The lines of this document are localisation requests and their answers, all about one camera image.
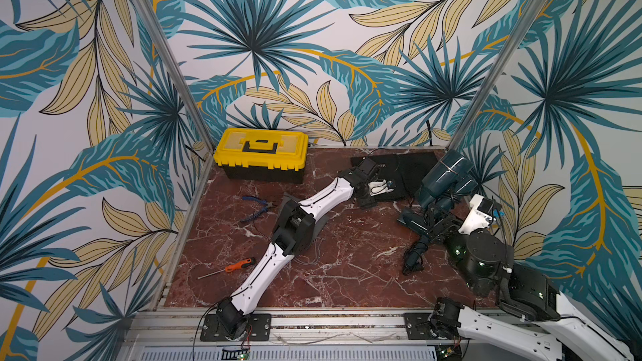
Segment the black hair dryer bag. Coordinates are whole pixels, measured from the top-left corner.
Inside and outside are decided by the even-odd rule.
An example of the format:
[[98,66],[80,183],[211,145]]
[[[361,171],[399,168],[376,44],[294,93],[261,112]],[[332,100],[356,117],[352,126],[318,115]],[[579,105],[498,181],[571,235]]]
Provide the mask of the black hair dryer bag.
[[387,153],[370,155],[379,165],[376,181],[393,183],[392,191],[374,196],[378,202],[393,202],[413,197],[421,187],[422,179],[438,162],[434,152]]

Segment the grey fabric drawstring pouch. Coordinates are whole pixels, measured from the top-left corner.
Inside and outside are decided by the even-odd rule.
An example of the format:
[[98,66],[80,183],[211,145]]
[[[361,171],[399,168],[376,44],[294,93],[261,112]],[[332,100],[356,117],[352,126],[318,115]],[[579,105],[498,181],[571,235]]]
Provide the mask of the grey fabric drawstring pouch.
[[[289,201],[301,202],[301,199],[299,199],[299,198],[297,198],[297,197],[285,192],[283,200],[282,200],[281,204],[279,205],[279,215],[281,215],[281,213],[284,210],[284,207],[285,207],[286,203],[289,202]],[[329,221],[329,216],[328,215],[324,215],[324,216],[320,217],[319,220],[317,220],[317,222],[314,225],[313,235],[312,235],[312,238],[311,238],[309,246],[315,241],[315,239],[321,233],[321,231],[323,230],[324,226],[326,225],[326,223],[328,221]]]

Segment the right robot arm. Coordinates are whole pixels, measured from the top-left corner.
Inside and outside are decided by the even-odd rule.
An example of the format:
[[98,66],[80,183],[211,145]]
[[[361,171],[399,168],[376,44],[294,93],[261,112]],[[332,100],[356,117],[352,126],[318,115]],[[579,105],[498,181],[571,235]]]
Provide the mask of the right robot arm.
[[513,249],[486,229],[461,234],[463,221],[429,207],[428,236],[444,245],[451,263],[479,297],[524,325],[481,314],[440,297],[423,329],[440,339],[471,339],[530,360],[639,360],[641,347],[611,336],[583,314],[541,272],[513,261]]

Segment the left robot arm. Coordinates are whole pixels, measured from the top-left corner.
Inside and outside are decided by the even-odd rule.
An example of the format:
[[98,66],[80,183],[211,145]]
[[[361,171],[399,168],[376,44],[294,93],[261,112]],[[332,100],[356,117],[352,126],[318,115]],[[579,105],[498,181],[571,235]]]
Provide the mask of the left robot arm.
[[306,251],[321,232],[326,214],[353,198],[373,202],[376,185],[388,187],[379,179],[380,166],[370,158],[339,172],[324,189],[302,201],[288,200],[279,212],[271,242],[250,275],[230,296],[217,304],[215,316],[227,339],[238,339],[247,330],[248,318],[279,272]]

